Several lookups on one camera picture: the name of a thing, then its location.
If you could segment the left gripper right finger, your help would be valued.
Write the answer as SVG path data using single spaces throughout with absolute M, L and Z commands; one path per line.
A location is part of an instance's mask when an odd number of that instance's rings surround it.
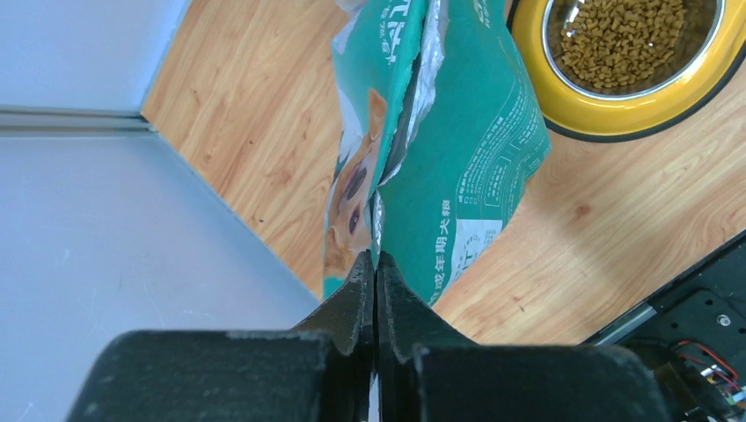
M 618 346 L 484 346 L 439 317 L 394 258 L 376 271 L 383 421 L 667 421 L 641 360 Z

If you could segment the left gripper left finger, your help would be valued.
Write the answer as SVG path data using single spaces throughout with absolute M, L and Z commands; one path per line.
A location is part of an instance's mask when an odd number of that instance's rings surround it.
M 365 421 L 374 268 L 286 331 L 129 331 L 93 364 L 70 421 Z

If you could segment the green pet food bag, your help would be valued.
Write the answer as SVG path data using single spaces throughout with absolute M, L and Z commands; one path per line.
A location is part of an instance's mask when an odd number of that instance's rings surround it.
M 434 304 L 500 235 L 551 143 L 502 1 L 342 1 L 323 295 L 393 256 Z

